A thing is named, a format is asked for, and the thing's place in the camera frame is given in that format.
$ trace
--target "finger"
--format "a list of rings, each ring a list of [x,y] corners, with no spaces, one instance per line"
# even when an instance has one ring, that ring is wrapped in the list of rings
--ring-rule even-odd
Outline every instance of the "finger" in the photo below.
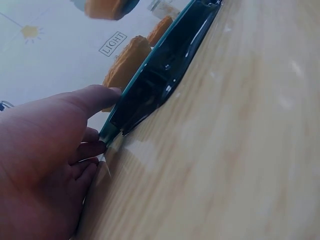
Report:
[[[84,142],[77,148],[74,156],[69,160],[69,164],[75,164],[81,160],[103,154],[106,151],[106,145],[102,141]]]
[[[97,142],[99,140],[99,132],[91,127],[87,127],[82,142]]]
[[[96,174],[97,165],[91,163],[82,173],[82,175],[75,181],[79,189],[81,198],[83,199],[90,187],[90,184]]]
[[[98,165],[98,163],[99,163],[99,160],[97,157],[92,157],[87,160],[75,163],[74,165],[71,166],[73,178],[75,180],[78,179],[90,164]]]
[[[0,145],[0,159],[8,179],[23,188],[56,170],[74,155],[88,118],[119,97],[118,92],[95,85],[1,113],[0,133],[6,142]]]
[[[121,95],[117,87],[105,87],[102,85],[91,85],[86,88],[65,94],[64,100],[79,107],[87,119],[102,109],[113,106]]]

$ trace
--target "wood grain surface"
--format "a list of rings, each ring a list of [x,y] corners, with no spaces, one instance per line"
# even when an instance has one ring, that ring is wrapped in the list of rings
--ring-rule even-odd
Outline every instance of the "wood grain surface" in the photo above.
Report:
[[[119,137],[77,240],[319,240],[320,1],[224,0],[168,102]]]

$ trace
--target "yellow sun graphic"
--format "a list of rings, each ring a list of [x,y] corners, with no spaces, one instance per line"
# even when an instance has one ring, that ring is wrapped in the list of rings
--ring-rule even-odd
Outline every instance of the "yellow sun graphic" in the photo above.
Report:
[[[32,41],[32,43],[34,43],[34,39],[40,39],[39,34],[44,34],[42,32],[42,28],[38,28],[37,26],[29,26],[26,25],[21,29],[21,33],[24,37],[24,39],[26,39],[25,43],[28,43],[29,40]]]
[[[41,40],[41,38],[39,37],[40,34],[44,34],[42,32],[43,28],[39,28],[37,26],[22,26],[21,24],[19,24],[18,22],[16,22],[15,20],[13,20],[12,18],[10,18],[9,16],[5,15],[4,13],[0,12],[0,16],[6,18],[7,20],[9,20],[10,22],[12,22],[13,24],[19,26],[21,28],[21,33],[24,37],[24,39],[26,40],[25,43],[27,44],[29,42],[29,40],[32,41],[32,43],[35,42],[35,39],[39,39]]]

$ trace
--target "orange biscuit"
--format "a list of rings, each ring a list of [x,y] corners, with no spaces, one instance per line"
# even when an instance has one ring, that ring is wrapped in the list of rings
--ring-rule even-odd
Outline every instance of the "orange biscuit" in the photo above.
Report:
[[[136,36],[131,39],[110,68],[102,85],[117,87],[123,91],[150,52],[151,47],[145,37]],[[106,108],[103,112],[110,112],[111,109],[112,107]]]
[[[86,0],[84,12],[93,19],[119,20],[128,0]]]
[[[170,16],[166,16],[155,26],[153,31],[150,32],[149,36],[146,38],[148,39],[151,47],[154,47],[157,44],[173,22],[174,21]]]

